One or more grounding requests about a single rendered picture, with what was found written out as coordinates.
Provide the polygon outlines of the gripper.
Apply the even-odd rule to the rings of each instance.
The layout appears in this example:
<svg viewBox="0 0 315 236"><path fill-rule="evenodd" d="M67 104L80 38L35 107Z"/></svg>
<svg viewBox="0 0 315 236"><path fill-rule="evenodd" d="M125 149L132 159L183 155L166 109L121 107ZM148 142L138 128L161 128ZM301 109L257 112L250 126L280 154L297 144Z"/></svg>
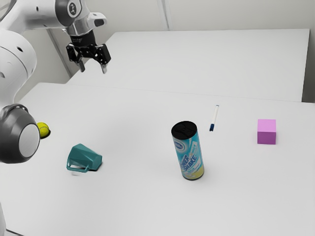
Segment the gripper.
<svg viewBox="0 0 315 236"><path fill-rule="evenodd" d="M110 62L111 56L106 44L96 44L93 30L80 36L71 35L70 39L71 43L66 46L68 58L79 67L81 72L85 71L82 61L83 55L80 50L76 50L76 47L79 49L88 48L89 57L100 64L103 74L107 72L107 64Z"/></svg>

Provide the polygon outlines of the teal faceted mug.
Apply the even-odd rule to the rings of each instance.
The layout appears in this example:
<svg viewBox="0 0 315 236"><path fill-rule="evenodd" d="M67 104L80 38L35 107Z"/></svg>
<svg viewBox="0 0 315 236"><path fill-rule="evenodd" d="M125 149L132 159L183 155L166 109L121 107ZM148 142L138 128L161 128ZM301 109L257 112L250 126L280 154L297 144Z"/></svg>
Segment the teal faceted mug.
<svg viewBox="0 0 315 236"><path fill-rule="evenodd" d="M77 144L71 148L66 168L69 171L86 173L88 171L97 171L101 165L102 155L83 144Z"/></svg>

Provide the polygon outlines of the yellow tennis ball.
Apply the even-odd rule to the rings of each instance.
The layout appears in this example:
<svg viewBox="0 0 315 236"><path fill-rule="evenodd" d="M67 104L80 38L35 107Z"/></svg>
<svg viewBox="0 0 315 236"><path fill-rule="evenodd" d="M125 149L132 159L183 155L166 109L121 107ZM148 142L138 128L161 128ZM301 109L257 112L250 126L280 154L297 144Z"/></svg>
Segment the yellow tennis ball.
<svg viewBox="0 0 315 236"><path fill-rule="evenodd" d="M47 136L49 136L50 134L50 129L49 129L49 126L44 123L44 122L39 122L37 123L37 127L39 129L39 133L40 133L40 137L43 139L43 138L46 138Z"/></svg>

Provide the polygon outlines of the blue drink can black lid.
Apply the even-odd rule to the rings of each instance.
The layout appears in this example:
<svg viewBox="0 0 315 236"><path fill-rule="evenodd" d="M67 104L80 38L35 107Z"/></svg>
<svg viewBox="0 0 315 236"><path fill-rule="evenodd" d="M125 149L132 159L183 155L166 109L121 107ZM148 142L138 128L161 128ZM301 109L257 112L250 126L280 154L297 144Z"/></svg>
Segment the blue drink can black lid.
<svg viewBox="0 0 315 236"><path fill-rule="evenodd" d="M172 127L171 134L182 176L187 180L200 179L204 164L196 124L181 121Z"/></svg>

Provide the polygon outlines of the white pen blue cap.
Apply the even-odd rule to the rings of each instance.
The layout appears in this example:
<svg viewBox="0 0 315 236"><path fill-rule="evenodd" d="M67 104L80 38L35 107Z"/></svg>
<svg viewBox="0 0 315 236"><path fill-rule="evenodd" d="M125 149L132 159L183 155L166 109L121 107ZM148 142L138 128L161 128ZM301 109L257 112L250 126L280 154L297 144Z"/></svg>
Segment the white pen blue cap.
<svg viewBox="0 0 315 236"><path fill-rule="evenodd" d="M219 111L219 105L216 105L215 106L215 110L214 110L214 114L213 114L213 118L212 118L212 122L211 122L211 125L210 125L210 128L209 128L209 131L214 131L214 127L215 127L215 123L216 123L216 120L217 120L217 115L218 115L218 111Z"/></svg>

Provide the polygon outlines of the pink cube block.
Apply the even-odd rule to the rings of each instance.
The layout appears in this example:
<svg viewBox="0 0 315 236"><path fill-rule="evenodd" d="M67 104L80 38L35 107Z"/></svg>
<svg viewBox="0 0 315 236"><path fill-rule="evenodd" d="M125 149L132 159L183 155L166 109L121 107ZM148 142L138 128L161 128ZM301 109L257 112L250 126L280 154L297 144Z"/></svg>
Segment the pink cube block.
<svg viewBox="0 0 315 236"><path fill-rule="evenodd" d="M258 119L257 121L257 143L264 145L276 144L276 120Z"/></svg>

